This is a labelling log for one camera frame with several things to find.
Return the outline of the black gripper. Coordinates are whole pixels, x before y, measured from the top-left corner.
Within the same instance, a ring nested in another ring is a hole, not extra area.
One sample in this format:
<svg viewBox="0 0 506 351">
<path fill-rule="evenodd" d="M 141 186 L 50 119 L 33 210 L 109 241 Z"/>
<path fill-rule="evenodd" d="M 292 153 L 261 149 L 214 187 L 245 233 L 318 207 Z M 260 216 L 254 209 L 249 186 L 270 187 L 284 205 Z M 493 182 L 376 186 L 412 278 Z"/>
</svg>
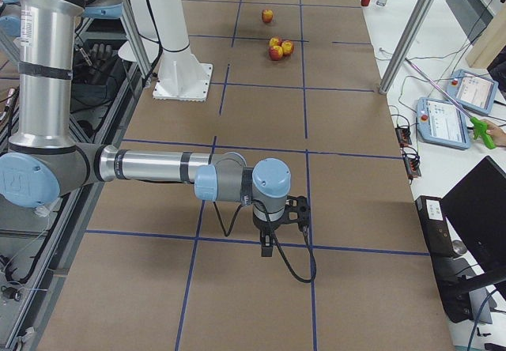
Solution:
<svg viewBox="0 0 506 351">
<path fill-rule="evenodd" d="M 274 249 L 274 238 L 270 230 L 275 231 L 283 225 L 285 219 L 285 208 L 277 212 L 265 214 L 259 204 L 253 205 L 253 221 L 260 230 L 261 256 L 271 257 Z"/>
</svg>

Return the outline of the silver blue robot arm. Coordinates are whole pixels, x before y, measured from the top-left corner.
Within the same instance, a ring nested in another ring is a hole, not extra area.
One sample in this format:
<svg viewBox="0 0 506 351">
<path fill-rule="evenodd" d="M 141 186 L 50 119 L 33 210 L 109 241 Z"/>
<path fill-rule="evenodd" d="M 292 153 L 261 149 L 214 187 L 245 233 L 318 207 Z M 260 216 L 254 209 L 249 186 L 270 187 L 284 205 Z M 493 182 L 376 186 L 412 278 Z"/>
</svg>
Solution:
<svg viewBox="0 0 506 351">
<path fill-rule="evenodd" d="M 79 187 L 114 179 L 189 183 L 203 201 L 252 206 L 262 254 L 289 221 L 291 174 L 281 160 L 248 167 L 238 153 L 150 152 L 77 143 L 69 131 L 75 20 L 86 9 L 123 11 L 122 0 L 19 0 L 19 124 L 1 158 L 2 196 L 35 208 Z"/>
</svg>

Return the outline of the person's hand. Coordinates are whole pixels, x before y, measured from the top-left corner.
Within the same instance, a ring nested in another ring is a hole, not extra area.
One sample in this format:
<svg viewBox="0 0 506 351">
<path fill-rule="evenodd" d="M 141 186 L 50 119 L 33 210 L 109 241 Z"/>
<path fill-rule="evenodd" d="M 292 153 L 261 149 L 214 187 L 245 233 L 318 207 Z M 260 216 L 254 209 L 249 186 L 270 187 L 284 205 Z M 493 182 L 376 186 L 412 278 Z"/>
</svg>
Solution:
<svg viewBox="0 0 506 351">
<path fill-rule="evenodd" d="M 501 127 L 489 120 L 484 120 L 484 122 L 487 123 L 487 134 L 492 138 L 494 144 L 496 146 L 505 147 L 506 133 Z"/>
</svg>

